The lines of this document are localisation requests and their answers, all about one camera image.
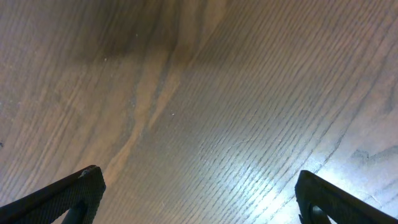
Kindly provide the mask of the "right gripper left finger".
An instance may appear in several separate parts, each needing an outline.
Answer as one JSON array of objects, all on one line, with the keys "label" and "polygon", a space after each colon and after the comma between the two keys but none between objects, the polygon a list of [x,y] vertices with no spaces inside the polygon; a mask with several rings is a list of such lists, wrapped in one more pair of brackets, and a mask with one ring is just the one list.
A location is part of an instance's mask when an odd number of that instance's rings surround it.
[{"label": "right gripper left finger", "polygon": [[101,168],[90,165],[1,207],[1,223],[91,224],[106,190]]}]

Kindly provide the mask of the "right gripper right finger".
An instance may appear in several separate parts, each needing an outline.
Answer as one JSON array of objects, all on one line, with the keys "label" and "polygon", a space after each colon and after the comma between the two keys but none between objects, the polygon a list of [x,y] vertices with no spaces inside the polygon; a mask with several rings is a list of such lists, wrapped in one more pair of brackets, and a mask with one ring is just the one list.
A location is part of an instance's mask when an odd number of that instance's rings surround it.
[{"label": "right gripper right finger", "polygon": [[364,203],[308,170],[295,185],[301,223],[397,223],[397,219]]}]

